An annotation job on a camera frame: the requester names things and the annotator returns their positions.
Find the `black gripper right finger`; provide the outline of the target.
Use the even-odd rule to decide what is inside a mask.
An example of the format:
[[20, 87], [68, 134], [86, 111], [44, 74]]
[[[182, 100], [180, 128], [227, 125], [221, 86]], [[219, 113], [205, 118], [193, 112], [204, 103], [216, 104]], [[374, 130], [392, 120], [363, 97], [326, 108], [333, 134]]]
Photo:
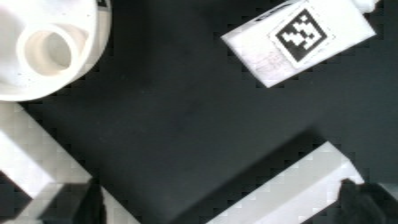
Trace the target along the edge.
[[340, 181], [337, 224], [398, 224], [398, 184]]

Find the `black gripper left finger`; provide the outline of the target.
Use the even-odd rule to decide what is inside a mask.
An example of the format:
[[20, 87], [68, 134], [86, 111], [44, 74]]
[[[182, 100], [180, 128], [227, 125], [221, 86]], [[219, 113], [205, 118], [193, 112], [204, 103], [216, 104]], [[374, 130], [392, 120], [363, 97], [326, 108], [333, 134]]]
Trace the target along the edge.
[[38, 214], [42, 224], [104, 224], [104, 199], [92, 182], [65, 184]]

